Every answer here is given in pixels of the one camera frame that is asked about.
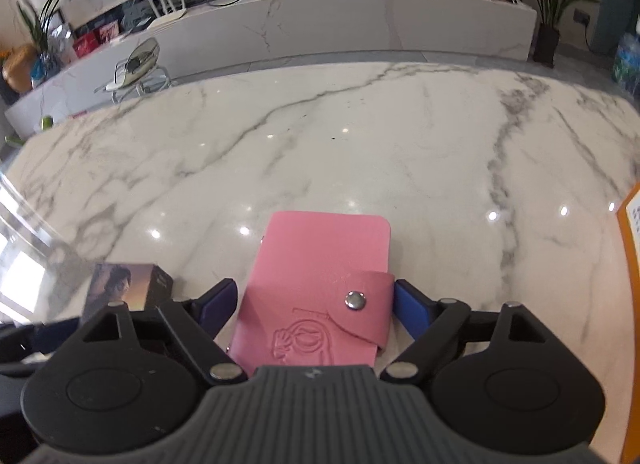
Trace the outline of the small dark picture box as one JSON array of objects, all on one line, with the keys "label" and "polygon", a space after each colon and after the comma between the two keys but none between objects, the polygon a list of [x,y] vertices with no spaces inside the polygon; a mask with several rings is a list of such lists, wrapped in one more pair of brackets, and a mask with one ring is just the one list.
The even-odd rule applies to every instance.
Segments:
[{"label": "small dark picture box", "polygon": [[126,302],[130,311],[142,311],[171,300],[174,279],[160,266],[109,264],[94,266],[81,322],[87,322],[110,302]]}]

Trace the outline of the pink leather card wallet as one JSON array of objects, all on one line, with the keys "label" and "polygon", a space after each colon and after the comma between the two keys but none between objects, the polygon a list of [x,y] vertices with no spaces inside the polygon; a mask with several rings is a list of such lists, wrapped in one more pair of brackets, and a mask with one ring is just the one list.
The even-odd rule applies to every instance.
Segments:
[{"label": "pink leather card wallet", "polygon": [[261,366],[374,366],[392,317],[391,234],[381,216],[273,214],[230,357],[247,374]]}]

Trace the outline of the small floor fan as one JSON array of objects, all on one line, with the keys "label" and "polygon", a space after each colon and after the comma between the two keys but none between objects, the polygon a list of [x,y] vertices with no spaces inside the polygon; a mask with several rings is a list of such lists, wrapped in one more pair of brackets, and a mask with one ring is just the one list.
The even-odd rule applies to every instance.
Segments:
[{"label": "small floor fan", "polygon": [[96,87],[96,94],[109,94],[114,104],[136,96],[145,97],[173,85],[168,69],[160,65],[160,43],[156,38],[145,39],[132,53],[118,61],[114,76]]}]

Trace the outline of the white marble tv cabinet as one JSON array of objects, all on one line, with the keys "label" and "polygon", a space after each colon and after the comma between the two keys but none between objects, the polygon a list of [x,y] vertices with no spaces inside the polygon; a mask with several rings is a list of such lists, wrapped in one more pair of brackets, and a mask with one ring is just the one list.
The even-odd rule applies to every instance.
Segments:
[{"label": "white marble tv cabinet", "polygon": [[115,65],[154,37],[171,78],[308,54],[417,51],[526,60],[537,13],[496,0],[241,0],[201,6],[93,51],[25,94],[6,110],[14,132],[28,138],[45,116],[67,117],[102,106],[101,86]]}]

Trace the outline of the white wifi router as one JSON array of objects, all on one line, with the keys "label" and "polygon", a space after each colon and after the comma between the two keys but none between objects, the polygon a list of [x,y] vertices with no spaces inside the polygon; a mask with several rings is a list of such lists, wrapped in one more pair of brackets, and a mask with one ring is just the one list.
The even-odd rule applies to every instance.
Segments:
[{"label": "white wifi router", "polygon": [[186,0],[146,0],[152,8],[154,18],[149,28],[180,20],[186,14]]}]

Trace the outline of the blue water bottle jug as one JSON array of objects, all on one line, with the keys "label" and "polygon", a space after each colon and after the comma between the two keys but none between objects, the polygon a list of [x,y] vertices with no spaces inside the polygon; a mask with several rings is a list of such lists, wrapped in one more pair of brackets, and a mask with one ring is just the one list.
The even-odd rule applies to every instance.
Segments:
[{"label": "blue water bottle jug", "polygon": [[618,44],[614,58],[612,77],[634,100],[639,100],[640,91],[640,18],[634,32],[626,33]]}]

